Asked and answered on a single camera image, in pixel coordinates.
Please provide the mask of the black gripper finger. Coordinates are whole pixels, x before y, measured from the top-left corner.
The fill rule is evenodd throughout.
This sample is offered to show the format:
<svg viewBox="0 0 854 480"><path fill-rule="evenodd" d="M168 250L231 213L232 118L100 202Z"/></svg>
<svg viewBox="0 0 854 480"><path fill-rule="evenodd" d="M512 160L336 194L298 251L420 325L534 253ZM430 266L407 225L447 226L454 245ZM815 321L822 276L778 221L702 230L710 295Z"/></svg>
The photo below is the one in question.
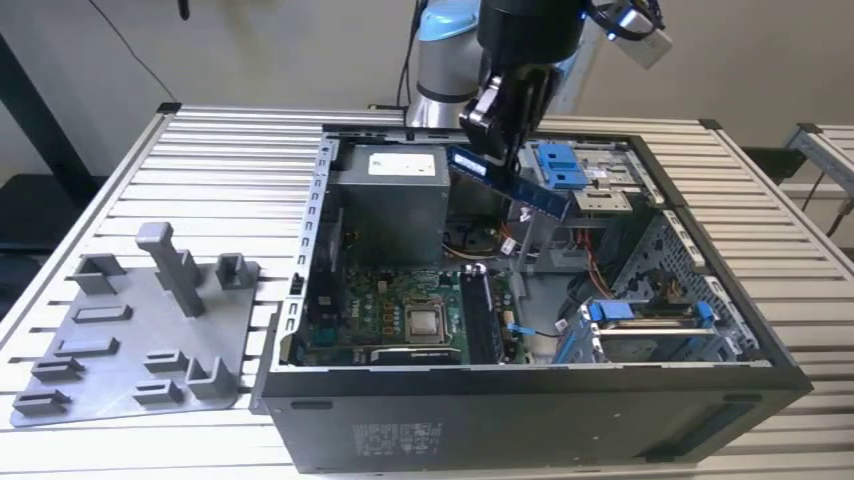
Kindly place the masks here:
<svg viewBox="0 0 854 480"><path fill-rule="evenodd" d="M459 124L474 151L498 166L508 163L512 143L512 134L508 132L514 110L512 87L512 81L503 75L491 74L459 116Z"/></svg>
<svg viewBox="0 0 854 480"><path fill-rule="evenodd" d="M522 147L536 129L554 93L555 68L532 66L522 79L523 96L519 117L518 147Z"/></svg>

